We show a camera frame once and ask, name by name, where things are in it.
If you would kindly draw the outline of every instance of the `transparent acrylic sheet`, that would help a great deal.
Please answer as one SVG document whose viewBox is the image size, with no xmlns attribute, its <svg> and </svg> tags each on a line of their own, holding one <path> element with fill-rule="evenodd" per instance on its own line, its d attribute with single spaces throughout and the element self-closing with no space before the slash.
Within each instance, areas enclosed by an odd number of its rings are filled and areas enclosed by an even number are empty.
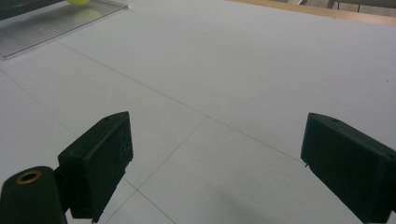
<svg viewBox="0 0 396 224">
<path fill-rule="evenodd" d="M 106 0 L 91 0 L 87 5 L 62 3 L 60 7 L 33 15 L 20 15 L 8 24 L 0 23 L 0 56 L 10 58 L 19 52 L 63 35 L 89 22 L 101 19 L 128 6 Z"/>
</svg>

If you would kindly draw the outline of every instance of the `white table surface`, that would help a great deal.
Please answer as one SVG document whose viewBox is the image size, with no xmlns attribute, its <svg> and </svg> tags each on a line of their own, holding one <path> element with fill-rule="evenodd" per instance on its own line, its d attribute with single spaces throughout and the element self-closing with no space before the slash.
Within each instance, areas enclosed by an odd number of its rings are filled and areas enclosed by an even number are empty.
<svg viewBox="0 0 396 224">
<path fill-rule="evenodd" d="M 306 117 L 396 148 L 395 74 L 392 26 L 133 1 L 0 61 L 0 181 L 55 168 L 96 121 L 128 110 L 135 158 L 101 223 L 359 223 L 304 168 Z"/>
</svg>

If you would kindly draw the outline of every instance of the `white tile floor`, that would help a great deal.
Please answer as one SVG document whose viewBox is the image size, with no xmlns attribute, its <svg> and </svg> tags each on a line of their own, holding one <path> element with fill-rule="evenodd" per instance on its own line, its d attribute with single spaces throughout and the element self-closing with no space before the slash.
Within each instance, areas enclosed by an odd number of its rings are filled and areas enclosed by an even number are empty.
<svg viewBox="0 0 396 224">
<path fill-rule="evenodd" d="M 100 223 L 359 223 L 304 168 L 304 125 L 319 112 L 396 148 L 394 36 L 226 1 L 134 1 L 0 61 L 0 181 L 55 168 L 127 110 L 134 160 Z"/>
</svg>

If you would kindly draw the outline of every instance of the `wooden edge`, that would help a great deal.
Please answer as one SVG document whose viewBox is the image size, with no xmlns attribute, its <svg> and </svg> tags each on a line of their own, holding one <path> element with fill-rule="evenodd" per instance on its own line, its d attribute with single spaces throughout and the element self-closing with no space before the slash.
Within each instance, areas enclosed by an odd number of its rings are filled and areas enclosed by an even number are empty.
<svg viewBox="0 0 396 224">
<path fill-rule="evenodd" d="M 273 2 L 273 1 L 267 1 L 267 0 L 227 0 L 227 1 L 237 2 L 237 3 L 245 3 L 245 4 L 261 6 L 261 7 L 273 7 L 273 8 L 284 9 L 287 11 L 295 11 L 295 12 L 302 12 L 305 14 L 311 14 L 311 15 L 317 15 L 317 16 L 332 17 L 335 19 L 362 21 L 362 22 L 368 22 L 368 23 L 373 23 L 373 24 L 396 26 L 396 18 L 393 18 L 393 17 L 385 17 L 385 16 L 357 13 L 357 12 L 341 11 L 341 10 L 335 10 L 335 9 L 329 9 L 329 8 L 323 8 L 323 7 L 300 6 L 300 5 Z"/>
</svg>

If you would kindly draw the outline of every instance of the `screw hole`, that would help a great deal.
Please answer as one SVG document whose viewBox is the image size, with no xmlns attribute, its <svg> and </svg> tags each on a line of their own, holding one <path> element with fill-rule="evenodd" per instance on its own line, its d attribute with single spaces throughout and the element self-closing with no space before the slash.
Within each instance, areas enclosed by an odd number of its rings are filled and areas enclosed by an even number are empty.
<svg viewBox="0 0 396 224">
<path fill-rule="evenodd" d="M 26 172 L 17 178 L 17 184 L 25 185 L 36 181 L 38 178 L 41 177 L 40 171 L 29 171 Z"/>
</svg>

